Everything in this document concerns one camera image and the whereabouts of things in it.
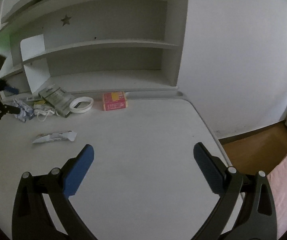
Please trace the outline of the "white printed stick wrapper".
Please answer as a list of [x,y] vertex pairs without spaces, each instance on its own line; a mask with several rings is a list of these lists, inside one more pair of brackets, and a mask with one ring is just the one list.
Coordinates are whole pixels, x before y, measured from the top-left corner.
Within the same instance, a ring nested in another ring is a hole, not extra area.
[[42,144],[42,143],[66,141],[66,140],[74,142],[76,137],[77,132],[74,131],[53,132],[47,134],[39,134],[32,143]]

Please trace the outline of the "white crumpled mask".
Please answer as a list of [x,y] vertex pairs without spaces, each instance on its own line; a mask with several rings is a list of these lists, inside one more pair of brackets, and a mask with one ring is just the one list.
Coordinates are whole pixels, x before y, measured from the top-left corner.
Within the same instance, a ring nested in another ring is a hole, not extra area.
[[40,122],[44,122],[47,119],[47,117],[56,114],[56,111],[52,107],[47,105],[34,105],[33,111],[37,120]]

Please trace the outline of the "white desk shelf unit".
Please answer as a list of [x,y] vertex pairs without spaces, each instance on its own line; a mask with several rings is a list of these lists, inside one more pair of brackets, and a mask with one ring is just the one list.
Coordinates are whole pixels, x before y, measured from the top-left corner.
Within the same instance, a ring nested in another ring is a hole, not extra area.
[[35,95],[177,90],[188,0],[0,0],[0,78]]

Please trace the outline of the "pink yellow snack box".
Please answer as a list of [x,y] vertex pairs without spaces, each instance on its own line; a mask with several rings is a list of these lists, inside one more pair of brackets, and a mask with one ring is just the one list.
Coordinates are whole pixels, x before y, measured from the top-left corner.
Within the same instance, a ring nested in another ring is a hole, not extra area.
[[128,107],[125,92],[109,92],[102,95],[103,110],[112,111]]

